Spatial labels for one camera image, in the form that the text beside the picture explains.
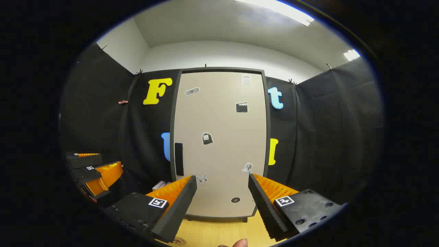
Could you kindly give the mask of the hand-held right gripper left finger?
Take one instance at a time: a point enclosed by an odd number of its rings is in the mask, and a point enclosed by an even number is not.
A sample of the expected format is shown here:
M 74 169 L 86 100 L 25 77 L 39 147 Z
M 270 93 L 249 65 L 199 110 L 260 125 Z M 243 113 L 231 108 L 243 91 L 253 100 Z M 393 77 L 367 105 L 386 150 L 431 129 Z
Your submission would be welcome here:
M 105 214 L 140 238 L 173 242 L 196 190 L 196 177 L 188 176 L 146 195 L 132 192 Z

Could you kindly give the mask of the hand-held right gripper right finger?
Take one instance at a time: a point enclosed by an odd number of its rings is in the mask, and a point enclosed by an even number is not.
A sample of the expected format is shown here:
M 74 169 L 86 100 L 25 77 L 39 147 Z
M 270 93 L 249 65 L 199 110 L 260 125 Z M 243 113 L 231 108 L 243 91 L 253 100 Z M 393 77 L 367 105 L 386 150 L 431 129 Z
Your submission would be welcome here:
M 312 189 L 296 191 L 266 177 L 250 174 L 248 189 L 271 239 L 301 235 L 344 208 Z

